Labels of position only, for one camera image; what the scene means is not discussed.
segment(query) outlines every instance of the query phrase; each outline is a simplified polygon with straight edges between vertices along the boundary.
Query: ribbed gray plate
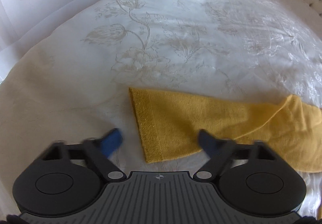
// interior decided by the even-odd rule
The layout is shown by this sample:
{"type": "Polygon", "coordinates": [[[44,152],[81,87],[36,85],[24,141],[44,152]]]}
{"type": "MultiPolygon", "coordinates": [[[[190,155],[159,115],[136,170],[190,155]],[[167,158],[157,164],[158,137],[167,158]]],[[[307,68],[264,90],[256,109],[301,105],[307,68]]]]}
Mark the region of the ribbed gray plate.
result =
{"type": "Polygon", "coordinates": [[[209,183],[187,172],[133,172],[110,183],[101,197],[81,212],[60,218],[23,213],[30,224],[291,224],[297,213],[259,218],[228,206],[209,183]]]}

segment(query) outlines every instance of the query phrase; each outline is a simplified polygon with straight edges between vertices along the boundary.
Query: bed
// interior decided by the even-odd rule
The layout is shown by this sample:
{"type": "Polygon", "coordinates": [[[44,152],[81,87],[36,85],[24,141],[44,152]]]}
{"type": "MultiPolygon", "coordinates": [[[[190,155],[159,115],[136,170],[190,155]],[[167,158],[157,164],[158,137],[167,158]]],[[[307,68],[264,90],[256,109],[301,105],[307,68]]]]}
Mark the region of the bed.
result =
{"type": "MultiPolygon", "coordinates": [[[[126,174],[196,171],[204,153],[146,164],[128,87],[243,102],[297,94],[322,107],[321,0],[101,0],[58,27],[0,86],[0,209],[18,213],[15,178],[54,140],[113,127],[126,174]]],[[[302,215],[317,216],[321,173],[301,172],[302,215]]]]}

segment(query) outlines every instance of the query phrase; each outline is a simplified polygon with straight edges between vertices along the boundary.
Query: logo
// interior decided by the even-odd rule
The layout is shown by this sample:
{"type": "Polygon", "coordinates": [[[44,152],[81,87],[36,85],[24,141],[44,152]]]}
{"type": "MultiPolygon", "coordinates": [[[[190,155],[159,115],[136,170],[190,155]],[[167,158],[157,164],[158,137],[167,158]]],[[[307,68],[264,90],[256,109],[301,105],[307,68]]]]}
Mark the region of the logo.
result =
{"type": "Polygon", "coordinates": [[[160,179],[163,179],[165,176],[163,176],[163,175],[156,175],[155,176],[155,178],[157,178],[158,180],[160,180],[160,179]]]}

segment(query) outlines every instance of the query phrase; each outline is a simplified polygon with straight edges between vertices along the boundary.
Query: white bedspread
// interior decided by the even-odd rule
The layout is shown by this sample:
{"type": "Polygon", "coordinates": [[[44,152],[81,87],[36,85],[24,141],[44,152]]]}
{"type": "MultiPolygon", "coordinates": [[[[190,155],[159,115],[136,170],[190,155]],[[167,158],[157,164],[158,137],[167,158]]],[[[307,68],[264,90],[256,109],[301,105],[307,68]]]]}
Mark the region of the white bedspread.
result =
{"type": "MultiPolygon", "coordinates": [[[[129,86],[244,102],[293,93],[322,107],[321,38],[322,19],[302,0],[96,3],[33,47],[0,86],[1,210],[15,211],[14,179],[54,140],[119,127],[124,143],[113,161],[126,173],[193,173],[207,161],[199,153],[147,165],[129,86]]],[[[315,186],[307,214],[319,204],[315,186]]]]}

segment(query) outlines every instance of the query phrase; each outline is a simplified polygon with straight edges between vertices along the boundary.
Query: circular pad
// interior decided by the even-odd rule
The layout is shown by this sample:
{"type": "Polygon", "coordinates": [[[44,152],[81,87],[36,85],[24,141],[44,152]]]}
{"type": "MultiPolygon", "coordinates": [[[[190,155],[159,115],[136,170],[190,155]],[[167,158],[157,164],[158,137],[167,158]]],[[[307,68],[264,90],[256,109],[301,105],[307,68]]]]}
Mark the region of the circular pad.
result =
{"type": "Polygon", "coordinates": [[[296,211],[306,194],[305,182],[296,171],[286,163],[266,159],[228,169],[218,187],[232,207],[263,217],[296,211]]]}
{"type": "Polygon", "coordinates": [[[40,177],[36,182],[36,188],[45,194],[59,194],[70,189],[73,179],[63,173],[51,173],[40,177]]]}
{"type": "Polygon", "coordinates": [[[247,186],[262,194],[273,194],[283,188],[283,181],[280,177],[271,173],[255,173],[246,179],[247,186]]]}
{"type": "Polygon", "coordinates": [[[209,179],[212,177],[212,174],[208,171],[199,171],[196,175],[200,179],[209,179]]]}
{"type": "Polygon", "coordinates": [[[109,177],[110,179],[120,179],[121,177],[123,177],[123,173],[119,171],[112,171],[107,175],[107,177],[109,177]]]}

